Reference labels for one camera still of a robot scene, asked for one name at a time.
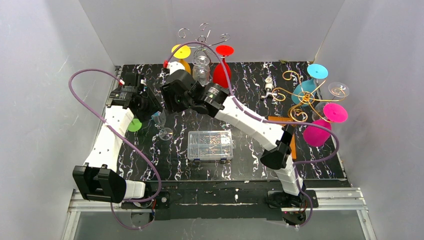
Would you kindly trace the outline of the green plastic wine glass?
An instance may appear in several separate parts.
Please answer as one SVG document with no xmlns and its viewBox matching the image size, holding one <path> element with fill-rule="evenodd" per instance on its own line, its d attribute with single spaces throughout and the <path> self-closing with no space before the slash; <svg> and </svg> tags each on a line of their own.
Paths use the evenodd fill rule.
<svg viewBox="0 0 424 240">
<path fill-rule="evenodd" d="M 137 132 L 142 128 L 142 122 L 138 118 L 134 118 L 128 125 L 127 131 L 128 132 Z"/>
</svg>

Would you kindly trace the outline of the clear glass wine glass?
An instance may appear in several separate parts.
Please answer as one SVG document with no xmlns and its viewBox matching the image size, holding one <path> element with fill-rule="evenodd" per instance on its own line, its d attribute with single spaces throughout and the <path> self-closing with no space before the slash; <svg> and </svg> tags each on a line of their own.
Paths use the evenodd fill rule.
<svg viewBox="0 0 424 240">
<path fill-rule="evenodd" d="M 331 99 L 319 99 L 312 107 L 312 119 L 324 120 L 329 123 L 343 123 L 348 118 L 347 111 L 338 103 L 343 101 L 349 94 L 349 87 L 341 82 L 332 82 L 328 85 Z"/>
<path fill-rule="evenodd" d="M 159 126 L 158 136 L 163 141 L 168 141 L 173 137 L 173 131 L 171 128 L 166 127 L 167 114 L 165 110 L 157 111 L 152 116 L 153 121 Z"/>
</svg>

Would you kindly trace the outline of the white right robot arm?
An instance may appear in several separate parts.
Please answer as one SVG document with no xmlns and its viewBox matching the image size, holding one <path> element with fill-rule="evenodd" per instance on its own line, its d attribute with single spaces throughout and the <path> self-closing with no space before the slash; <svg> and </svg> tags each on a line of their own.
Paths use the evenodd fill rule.
<svg viewBox="0 0 424 240">
<path fill-rule="evenodd" d="M 264 149 L 260 162 L 274 170 L 282 185 L 282 192 L 271 194 L 267 202 L 276 208 L 309 206 L 305 196 L 303 180 L 295 170 L 290 147 L 294 128 L 289 124 L 268 123 L 267 120 L 241 104 L 231 96 L 228 89 L 216 83 L 202 86 L 177 62 L 165 62 L 169 70 L 161 94 L 168 113 L 179 113 L 191 109 L 224 121 L 258 141 Z"/>
</svg>

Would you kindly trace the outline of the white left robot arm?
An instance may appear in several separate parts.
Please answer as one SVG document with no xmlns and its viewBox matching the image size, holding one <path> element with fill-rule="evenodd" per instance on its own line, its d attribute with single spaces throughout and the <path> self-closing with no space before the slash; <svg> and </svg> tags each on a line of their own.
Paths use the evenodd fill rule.
<svg viewBox="0 0 424 240">
<path fill-rule="evenodd" d="M 72 176 L 83 199 L 106 203 L 122 201 L 142 203 L 153 200 L 158 193 L 145 197 L 146 184 L 125 180 L 117 173 L 118 156 L 123 143 L 142 152 L 125 138 L 134 119 L 141 123 L 162 110 L 153 91 L 147 87 L 143 74 L 127 73 L 116 77 L 118 87 L 111 91 L 106 101 L 105 114 L 101 115 L 77 95 L 74 97 L 102 122 L 91 153 L 83 165 L 74 167 Z"/>
</svg>

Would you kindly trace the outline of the yellow plastic wine glass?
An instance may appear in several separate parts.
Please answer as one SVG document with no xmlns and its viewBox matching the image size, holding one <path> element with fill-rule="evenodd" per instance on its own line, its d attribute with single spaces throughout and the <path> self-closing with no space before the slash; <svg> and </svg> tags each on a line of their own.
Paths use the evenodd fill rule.
<svg viewBox="0 0 424 240">
<path fill-rule="evenodd" d="M 173 61 L 168 65 L 170 73 L 172 74 L 177 70 L 185 70 L 191 74 L 191 67 L 186 61 L 186 58 L 188 58 L 190 54 L 191 49 L 187 45 L 179 48 L 173 55 L 176 59 L 178 59 L 178 61 Z"/>
</svg>

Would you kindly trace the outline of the red plastic wine glass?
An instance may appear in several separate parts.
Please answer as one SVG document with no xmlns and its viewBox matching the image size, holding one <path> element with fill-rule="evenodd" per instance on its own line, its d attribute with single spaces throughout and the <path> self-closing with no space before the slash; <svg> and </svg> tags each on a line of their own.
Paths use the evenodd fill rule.
<svg viewBox="0 0 424 240">
<path fill-rule="evenodd" d="M 226 63 L 226 57 L 232 55 L 234 53 L 234 49 L 229 46 L 229 45 L 219 45 L 215 48 L 215 51 L 221 55 L 221 59 L 222 59 L 222 63 L 223 64 L 218 64 L 214 71 L 213 71 L 213 77 L 212 77 L 212 81 L 215 84 L 220 85 L 223 88 L 228 88 L 229 84 L 225 75 L 225 71 L 224 68 L 226 68 L 228 77 L 231 79 L 232 77 L 232 73 L 230 70 L 229 65 Z"/>
</svg>

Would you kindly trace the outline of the orange wooden rack base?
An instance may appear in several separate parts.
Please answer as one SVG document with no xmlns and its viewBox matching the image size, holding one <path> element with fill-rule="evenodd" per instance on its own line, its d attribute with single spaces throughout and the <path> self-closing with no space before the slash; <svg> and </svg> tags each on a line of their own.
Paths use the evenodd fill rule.
<svg viewBox="0 0 424 240">
<path fill-rule="evenodd" d="M 268 116 L 268 120 L 276 121 L 276 122 L 292 122 L 293 121 L 289 117 L 281 117 L 281 116 Z M 289 146 L 290 146 L 290 150 L 291 150 L 292 159 L 295 161 L 297 159 L 295 126 L 291 124 L 288 131 L 292 135 L 291 142 L 290 142 Z"/>
</svg>

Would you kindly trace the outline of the clear plastic screw box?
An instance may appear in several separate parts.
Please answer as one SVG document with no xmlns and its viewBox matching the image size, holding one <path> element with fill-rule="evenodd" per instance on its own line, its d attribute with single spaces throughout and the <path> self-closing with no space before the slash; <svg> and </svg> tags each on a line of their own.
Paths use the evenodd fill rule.
<svg viewBox="0 0 424 240">
<path fill-rule="evenodd" d="M 230 130 L 189 131 L 187 158 L 190 161 L 229 161 L 233 159 Z"/>
</svg>

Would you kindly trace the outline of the small silver metal fixture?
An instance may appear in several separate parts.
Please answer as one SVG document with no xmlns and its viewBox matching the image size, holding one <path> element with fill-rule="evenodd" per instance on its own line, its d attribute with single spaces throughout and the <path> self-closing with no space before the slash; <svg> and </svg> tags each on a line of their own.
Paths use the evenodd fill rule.
<svg viewBox="0 0 424 240">
<path fill-rule="evenodd" d="M 274 85 L 273 85 L 273 79 L 271 77 L 267 77 L 265 80 L 264 90 L 265 95 L 260 96 L 261 100 L 265 100 L 267 98 L 273 98 L 276 96 L 275 93 L 273 93 Z"/>
</svg>

